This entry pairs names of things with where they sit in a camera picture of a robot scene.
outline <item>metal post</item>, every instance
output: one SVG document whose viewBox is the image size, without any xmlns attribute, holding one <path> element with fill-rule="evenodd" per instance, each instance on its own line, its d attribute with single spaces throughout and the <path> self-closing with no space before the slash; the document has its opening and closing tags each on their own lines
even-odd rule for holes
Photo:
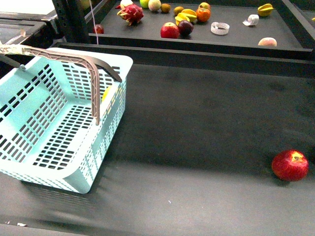
<svg viewBox="0 0 315 236">
<path fill-rule="evenodd" d="M 67 42 L 90 43 L 80 0 L 52 0 Z"/>
</svg>

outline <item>peach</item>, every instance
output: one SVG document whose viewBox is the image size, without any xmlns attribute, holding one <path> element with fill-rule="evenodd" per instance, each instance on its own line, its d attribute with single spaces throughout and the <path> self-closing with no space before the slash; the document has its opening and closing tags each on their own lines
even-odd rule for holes
<svg viewBox="0 0 315 236">
<path fill-rule="evenodd" d="M 259 41 L 258 46 L 277 46 L 277 41 L 274 38 L 263 38 Z"/>
</svg>

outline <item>gray basket handle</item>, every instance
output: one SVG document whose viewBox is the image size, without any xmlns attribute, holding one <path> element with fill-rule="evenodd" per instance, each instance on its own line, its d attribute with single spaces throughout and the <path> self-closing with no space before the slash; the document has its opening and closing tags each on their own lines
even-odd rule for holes
<svg viewBox="0 0 315 236">
<path fill-rule="evenodd" d="M 96 119 L 96 125 L 99 125 L 100 96 L 99 96 L 99 74 L 97 66 L 102 67 L 114 80 L 122 82 L 118 73 L 106 62 L 90 56 L 69 54 L 63 52 L 54 52 L 46 49 L 34 48 L 25 45 L 4 45 L 0 44 L 0 54 L 15 54 L 25 56 L 39 56 L 49 60 L 62 62 L 72 62 L 80 64 L 87 68 L 91 76 L 91 103 L 92 117 Z"/>
</svg>

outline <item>shopping basket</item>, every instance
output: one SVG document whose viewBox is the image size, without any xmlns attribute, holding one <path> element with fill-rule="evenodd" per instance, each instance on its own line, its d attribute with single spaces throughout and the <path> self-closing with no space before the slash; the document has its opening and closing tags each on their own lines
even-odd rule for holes
<svg viewBox="0 0 315 236">
<path fill-rule="evenodd" d="M 0 79 L 0 171 L 89 192 L 125 111 L 132 59 L 22 45 L 0 54 L 35 56 Z"/>
</svg>

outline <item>kiwi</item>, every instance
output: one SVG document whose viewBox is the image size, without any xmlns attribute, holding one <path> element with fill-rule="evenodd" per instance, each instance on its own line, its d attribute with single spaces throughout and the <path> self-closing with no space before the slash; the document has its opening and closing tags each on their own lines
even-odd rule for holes
<svg viewBox="0 0 315 236">
<path fill-rule="evenodd" d="M 184 8 L 182 6 L 177 6 L 174 8 L 174 15 L 177 16 L 179 13 L 182 12 Z"/>
<path fill-rule="evenodd" d="M 169 4 L 163 3 L 161 5 L 161 11 L 163 13 L 168 13 L 171 10 L 171 6 Z"/>
</svg>

